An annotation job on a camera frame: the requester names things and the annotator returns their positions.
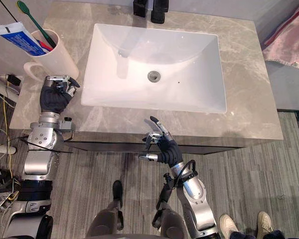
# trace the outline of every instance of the sink basin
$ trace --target sink basin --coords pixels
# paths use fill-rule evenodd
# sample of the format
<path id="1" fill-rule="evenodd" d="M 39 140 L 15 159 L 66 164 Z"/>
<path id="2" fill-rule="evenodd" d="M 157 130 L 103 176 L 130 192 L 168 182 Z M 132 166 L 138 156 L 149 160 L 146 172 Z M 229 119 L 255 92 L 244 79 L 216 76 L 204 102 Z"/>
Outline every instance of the sink basin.
<path id="1" fill-rule="evenodd" d="M 225 113 L 218 37 L 97 23 L 81 104 Z"/>

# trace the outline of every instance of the marble countertop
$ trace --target marble countertop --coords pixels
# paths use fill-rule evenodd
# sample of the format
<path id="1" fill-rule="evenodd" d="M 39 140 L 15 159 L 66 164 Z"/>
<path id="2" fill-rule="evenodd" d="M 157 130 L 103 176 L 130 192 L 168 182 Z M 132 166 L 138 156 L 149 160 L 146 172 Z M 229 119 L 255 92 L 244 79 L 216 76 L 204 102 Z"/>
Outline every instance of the marble countertop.
<path id="1" fill-rule="evenodd" d="M 95 23 L 164 28 L 217 34 L 226 90 L 227 113 L 192 113 L 82 106 L 81 90 L 63 116 L 72 117 L 78 132 L 125 135 L 152 130 L 148 119 L 157 117 L 176 136 L 236 139 L 283 139 L 270 81 L 252 21 L 168 12 L 165 23 L 153 24 L 133 15 L 126 6 L 53 2 L 44 28 L 56 31 L 80 70 L 82 85 Z M 27 77 L 23 82 L 10 128 L 29 129 L 38 120 L 41 84 Z"/>

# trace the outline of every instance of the pink towel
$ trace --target pink towel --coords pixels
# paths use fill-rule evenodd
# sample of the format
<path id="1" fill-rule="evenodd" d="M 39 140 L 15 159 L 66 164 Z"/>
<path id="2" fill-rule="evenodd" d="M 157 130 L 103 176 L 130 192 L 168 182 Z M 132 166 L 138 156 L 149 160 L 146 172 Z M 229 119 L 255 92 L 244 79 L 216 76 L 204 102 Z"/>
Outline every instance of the pink towel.
<path id="1" fill-rule="evenodd" d="M 276 61 L 299 68 L 299 7 L 266 42 L 263 50 L 266 61 Z"/>

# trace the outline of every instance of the mug handle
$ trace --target mug handle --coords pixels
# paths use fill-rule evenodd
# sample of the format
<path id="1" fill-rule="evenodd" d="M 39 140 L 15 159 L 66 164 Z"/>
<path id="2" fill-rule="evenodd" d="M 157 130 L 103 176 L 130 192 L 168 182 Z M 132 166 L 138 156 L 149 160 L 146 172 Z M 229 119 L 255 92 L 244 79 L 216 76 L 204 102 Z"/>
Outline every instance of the mug handle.
<path id="1" fill-rule="evenodd" d="M 42 79 L 36 77 L 33 72 L 31 71 L 31 67 L 32 66 L 42 66 L 40 63 L 37 63 L 37 62 L 34 62 L 34 61 L 29 61 L 29 62 L 26 62 L 24 65 L 23 65 L 23 68 L 24 68 L 24 71 L 26 72 L 26 74 L 31 77 L 32 79 L 38 81 L 38 82 L 43 82 Z"/>

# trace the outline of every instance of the white sneaker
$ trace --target white sneaker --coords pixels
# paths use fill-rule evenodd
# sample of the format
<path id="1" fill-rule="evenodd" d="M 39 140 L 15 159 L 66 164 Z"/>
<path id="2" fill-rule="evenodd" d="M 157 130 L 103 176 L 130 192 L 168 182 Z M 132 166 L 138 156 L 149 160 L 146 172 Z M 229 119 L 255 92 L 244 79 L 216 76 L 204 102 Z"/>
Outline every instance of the white sneaker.
<path id="1" fill-rule="evenodd" d="M 225 239 L 229 239 L 232 232 L 238 232 L 234 221 L 227 214 L 223 214 L 220 216 L 219 227 Z"/>
<path id="2" fill-rule="evenodd" d="M 265 212 L 259 212 L 257 218 L 257 239 L 263 239 L 268 233 L 273 232 L 273 227 L 269 215 Z"/>

